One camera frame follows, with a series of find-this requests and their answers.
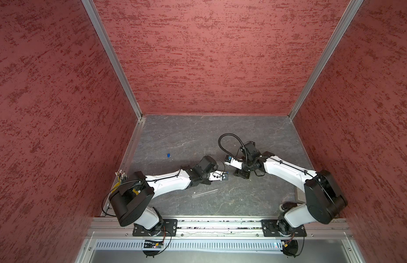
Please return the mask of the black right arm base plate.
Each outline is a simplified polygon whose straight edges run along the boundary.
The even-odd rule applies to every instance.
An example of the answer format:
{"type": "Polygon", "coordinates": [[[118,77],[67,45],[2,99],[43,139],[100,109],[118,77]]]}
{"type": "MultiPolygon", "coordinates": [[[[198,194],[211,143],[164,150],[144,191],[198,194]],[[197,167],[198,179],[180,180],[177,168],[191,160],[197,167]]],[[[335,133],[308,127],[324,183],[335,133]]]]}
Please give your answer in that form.
{"type": "Polygon", "coordinates": [[[306,230],[303,225],[292,227],[285,220],[261,220],[261,227],[264,237],[306,237],[306,230]]]}

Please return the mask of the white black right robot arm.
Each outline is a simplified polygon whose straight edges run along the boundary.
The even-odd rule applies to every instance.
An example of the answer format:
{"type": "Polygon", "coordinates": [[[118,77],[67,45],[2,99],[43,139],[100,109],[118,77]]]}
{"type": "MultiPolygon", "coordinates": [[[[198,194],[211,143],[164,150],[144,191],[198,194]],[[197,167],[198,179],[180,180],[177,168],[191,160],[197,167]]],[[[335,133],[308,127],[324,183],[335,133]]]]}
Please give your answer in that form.
{"type": "Polygon", "coordinates": [[[253,141],[243,145],[240,151],[243,158],[227,156],[224,160],[226,165],[236,168],[235,176],[248,179],[251,172],[262,172],[263,175],[277,176],[305,194],[305,203],[283,206],[275,225],[280,235],[292,236],[298,228],[312,222],[327,225],[348,205],[330,172],[307,170],[271,152],[260,153],[253,141]]]}

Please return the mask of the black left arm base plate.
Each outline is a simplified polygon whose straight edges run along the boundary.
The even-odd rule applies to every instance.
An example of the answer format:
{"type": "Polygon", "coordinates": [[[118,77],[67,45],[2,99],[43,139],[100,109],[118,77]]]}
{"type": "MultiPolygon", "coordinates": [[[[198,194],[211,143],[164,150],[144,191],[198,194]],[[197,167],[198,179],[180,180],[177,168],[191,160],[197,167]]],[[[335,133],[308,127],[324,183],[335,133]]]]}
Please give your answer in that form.
{"type": "Polygon", "coordinates": [[[177,232],[177,219],[163,219],[150,230],[134,224],[133,237],[162,237],[164,234],[174,237],[177,232]]]}

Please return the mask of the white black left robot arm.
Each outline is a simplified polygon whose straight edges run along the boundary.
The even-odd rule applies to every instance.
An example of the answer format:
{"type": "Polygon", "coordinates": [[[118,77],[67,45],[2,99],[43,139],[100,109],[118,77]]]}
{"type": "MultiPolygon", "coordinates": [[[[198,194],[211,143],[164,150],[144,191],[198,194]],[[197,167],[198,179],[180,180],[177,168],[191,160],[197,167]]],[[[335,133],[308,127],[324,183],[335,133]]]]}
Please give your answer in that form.
{"type": "Polygon", "coordinates": [[[144,175],[141,171],[135,172],[121,179],[108,200],[121,227],[138,225],[149,235],[155,236],[162,232],[164,219],[155,208],[149,206],[152,199],[224,179],[225,172],[218,170],[217,161],[211,156],[204,156],[195,166],[180,167],[172,173],[144,175]]]}

